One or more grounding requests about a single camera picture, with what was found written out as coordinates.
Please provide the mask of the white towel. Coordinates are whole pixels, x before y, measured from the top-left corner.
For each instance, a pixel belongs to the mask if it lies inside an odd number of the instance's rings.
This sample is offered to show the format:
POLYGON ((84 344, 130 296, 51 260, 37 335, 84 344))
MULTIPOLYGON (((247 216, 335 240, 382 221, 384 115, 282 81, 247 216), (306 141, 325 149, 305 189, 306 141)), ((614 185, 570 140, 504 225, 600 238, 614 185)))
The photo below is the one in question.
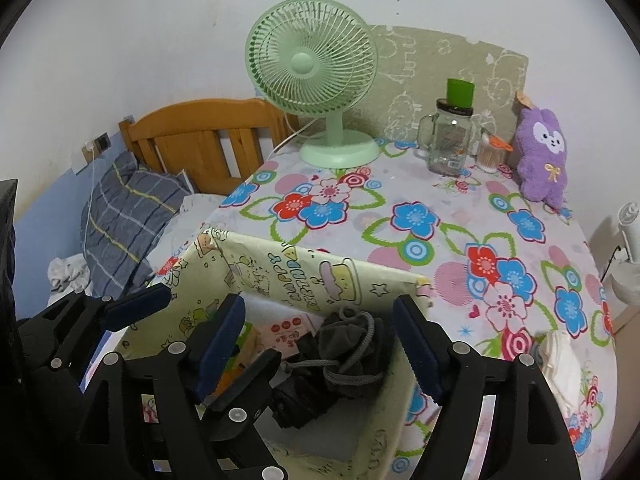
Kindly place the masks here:
POLYGON ((550 330, 539 346, 541 373, 564 415, 578 409, 582 370, 572 344, 562 330, 550 330))

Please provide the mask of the clear plastic wipes pack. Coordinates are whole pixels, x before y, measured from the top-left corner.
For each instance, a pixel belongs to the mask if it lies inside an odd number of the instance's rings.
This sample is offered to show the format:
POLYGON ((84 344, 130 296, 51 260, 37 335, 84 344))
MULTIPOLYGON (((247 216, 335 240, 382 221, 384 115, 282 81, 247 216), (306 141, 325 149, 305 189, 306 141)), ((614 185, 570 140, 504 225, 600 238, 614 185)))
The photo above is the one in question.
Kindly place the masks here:
POLYGON ((324 317, 294 309, 282 302, 242 292, 246 320, 258 331, 256 356, 268 349, 277 350, 283 359, 298 353, 297 341, 307 334, 314 336, 324 317))

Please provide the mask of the dark grey cloth bundle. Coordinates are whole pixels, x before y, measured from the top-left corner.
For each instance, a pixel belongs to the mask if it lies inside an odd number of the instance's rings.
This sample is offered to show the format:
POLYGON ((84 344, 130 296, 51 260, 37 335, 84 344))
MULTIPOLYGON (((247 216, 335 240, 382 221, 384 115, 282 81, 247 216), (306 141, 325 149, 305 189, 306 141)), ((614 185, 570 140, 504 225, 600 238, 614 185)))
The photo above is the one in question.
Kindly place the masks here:
POLYGON ((390 365, 394 331, 390 320, 341 307, 317 333, 296 342, 298 353, 282 362, 285 380, 271 393, 270 410, 282 428, 300 429, 339 400, 378 393, 390 365))

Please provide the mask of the green tissue pack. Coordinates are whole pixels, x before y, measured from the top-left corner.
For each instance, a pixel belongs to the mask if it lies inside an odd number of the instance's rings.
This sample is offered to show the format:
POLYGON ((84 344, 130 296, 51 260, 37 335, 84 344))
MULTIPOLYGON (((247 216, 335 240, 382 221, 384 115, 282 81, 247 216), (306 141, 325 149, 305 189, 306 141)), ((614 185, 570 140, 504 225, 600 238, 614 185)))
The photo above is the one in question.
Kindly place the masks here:
POLYGON ((216 385, 214 396, 220 396, 221 393, 224 393, 252 364, 257 353, 257 345, 258 331, 252 323, 245 322, 232 350, 232 355, 216 385))

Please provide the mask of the white crumpled cloth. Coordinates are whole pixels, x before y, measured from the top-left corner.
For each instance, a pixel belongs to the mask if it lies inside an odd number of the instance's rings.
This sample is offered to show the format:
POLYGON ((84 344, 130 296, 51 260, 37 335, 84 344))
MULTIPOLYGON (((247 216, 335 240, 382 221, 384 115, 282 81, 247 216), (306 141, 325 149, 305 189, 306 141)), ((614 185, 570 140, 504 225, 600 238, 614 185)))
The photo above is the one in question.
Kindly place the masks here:
POLYGON ((90 271, 83 254, 50 261, 47 277, 52 292, 64 292, 69 287, 73 292, 83 292, 90 285, 90 271))

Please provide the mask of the blue plaid pillow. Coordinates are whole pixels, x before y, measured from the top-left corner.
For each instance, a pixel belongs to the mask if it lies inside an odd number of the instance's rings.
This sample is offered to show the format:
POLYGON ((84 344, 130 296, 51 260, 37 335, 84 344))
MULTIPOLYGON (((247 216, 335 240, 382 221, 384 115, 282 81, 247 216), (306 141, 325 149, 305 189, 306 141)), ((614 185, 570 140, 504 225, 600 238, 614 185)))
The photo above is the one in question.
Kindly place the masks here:
POLYGON ((118 299, 148 281, 153 270, 146 256, 192 192, 183 172, 161 174, 130 152, 111 163, 81 214, 93 296, 118 299))

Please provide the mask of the cream cartoon fabric storage box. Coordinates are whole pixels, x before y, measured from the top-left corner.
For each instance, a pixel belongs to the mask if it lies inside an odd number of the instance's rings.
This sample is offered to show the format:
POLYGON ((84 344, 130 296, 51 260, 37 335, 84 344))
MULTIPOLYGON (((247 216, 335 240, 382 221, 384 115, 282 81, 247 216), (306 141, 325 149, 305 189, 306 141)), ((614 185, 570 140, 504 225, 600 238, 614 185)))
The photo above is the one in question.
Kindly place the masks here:
MULTIPOLYGON (((117 345, 126 359, 154 356, 184 341, 237 292, 255 327, 298 314, 319 325, 341 307, 389 320, 394 300, 410 296, 420 310, 431 282, 419 274, 210 228, 158 279, 169 306, 131 325, 117 345)), ((257 430, 293 479, 384 479, 390 473, 416 380, 400 344, 373 399, 341 401, 303 429, 280 429, 270 413, 257 430)))

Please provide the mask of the floral tablecloth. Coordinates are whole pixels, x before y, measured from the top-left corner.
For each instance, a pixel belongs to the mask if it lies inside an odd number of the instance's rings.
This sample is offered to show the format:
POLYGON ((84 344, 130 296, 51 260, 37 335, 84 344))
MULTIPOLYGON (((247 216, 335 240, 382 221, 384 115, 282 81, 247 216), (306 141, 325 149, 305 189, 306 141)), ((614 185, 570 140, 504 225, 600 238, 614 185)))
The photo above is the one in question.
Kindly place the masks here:
MULTIPOLYGON (((564 415, 580 473, 604 471, 614 425, 616 357, 605 292, 566 210, 526 200, 513 174, 427 169, 416 147, 383 141, 366 166, 318 169, 296 151, 262 164, 203 220, 221 229, 428 278, 428 318, 483 356, 532 352, 550 330, 572 337, 582 380, 564 415)), ((166 260, 164 275, 200 235, 166 260)))

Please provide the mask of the white standing fan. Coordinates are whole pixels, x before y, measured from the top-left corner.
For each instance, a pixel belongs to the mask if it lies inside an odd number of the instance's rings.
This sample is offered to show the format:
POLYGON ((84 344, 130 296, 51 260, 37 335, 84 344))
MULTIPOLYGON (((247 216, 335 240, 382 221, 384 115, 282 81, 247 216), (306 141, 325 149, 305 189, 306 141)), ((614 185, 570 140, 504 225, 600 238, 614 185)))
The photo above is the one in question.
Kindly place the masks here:
POLYGON ((622 304, 639 305, 639 202, 605 217, 590 238, 603 285, 622 304))

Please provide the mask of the cotton swab jar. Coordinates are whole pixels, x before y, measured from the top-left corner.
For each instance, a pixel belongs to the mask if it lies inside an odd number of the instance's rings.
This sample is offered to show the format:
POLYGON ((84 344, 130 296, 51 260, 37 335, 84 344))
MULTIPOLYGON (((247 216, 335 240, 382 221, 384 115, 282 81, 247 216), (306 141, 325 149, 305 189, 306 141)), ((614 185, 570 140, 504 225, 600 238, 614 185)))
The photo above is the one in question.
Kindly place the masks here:
POLYGON ((476 153, 476 166, 488 174, 494 174, 512 151, 511 144, 482 129, 476 153))

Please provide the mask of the purple plush toy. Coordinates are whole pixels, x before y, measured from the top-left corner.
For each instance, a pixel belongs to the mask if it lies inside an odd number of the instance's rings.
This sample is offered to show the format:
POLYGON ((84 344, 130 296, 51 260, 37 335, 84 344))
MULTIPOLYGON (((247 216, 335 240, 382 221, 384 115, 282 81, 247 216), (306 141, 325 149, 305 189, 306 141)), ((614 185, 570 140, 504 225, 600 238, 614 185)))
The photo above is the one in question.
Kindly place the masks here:
POLYGON ((559 211, 567 186, 567 146, 558 118, 548 108, 523 107, 514 142, 520 154, 516 172, 521 194, 559 211))

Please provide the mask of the glass mason jar mug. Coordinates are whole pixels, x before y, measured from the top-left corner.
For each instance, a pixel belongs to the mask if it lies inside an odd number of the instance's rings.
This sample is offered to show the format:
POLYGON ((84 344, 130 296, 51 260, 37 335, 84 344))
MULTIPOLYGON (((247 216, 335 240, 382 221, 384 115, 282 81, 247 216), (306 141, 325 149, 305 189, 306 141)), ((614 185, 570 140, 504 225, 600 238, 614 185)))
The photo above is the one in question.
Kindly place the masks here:
POLYGON ((426 151, 427 168, 435 174, 462 173, 472 136, 474 90, 472 82, 449 78, 446 96, 420 121, 418 142, 426 151))

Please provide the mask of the green desk fan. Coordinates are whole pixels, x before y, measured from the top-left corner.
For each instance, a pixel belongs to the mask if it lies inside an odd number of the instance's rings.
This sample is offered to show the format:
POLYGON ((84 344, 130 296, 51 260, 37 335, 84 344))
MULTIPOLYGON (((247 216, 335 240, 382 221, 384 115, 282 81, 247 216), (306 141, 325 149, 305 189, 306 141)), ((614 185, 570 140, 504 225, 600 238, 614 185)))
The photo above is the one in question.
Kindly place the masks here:
POLYGON ((341 169, 378 158, 370 134, 343 124, 343 114, 367 95, 378 72, 371 29, 354 10, 334 0, 276 4, 250 29, 245 65, 273 106, 326 124, 300 147, 306 164, 341 169))

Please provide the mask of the beige cartoon cardboard panel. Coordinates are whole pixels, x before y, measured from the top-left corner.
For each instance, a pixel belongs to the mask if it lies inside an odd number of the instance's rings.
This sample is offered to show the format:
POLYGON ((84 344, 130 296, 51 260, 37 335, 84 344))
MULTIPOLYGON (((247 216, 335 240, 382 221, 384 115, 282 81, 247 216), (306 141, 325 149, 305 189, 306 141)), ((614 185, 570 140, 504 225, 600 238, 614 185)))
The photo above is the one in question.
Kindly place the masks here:
POLYGON ((374 25, 378 72, 367 95, 344 116, 344 126, 371 136, 414 141, 419 122, 446 96, 447 81, 474 84, 472 142, 482 130, 512 140, 515 93, 525 86, 528 58, 459 35, 414 27, 374 25))

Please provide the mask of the wall socket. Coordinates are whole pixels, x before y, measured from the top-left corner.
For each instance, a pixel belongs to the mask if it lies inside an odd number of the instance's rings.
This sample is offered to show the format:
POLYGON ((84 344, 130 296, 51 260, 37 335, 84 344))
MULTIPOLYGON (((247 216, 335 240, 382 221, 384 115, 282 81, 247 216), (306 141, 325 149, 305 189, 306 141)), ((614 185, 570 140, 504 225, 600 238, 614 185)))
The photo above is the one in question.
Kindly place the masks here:
POLYGON ((91 164, 106 150, 111 147, 111 139, 107 132, 97 136, 95 139, 88 141, 81 150, 87 164, 91 164))

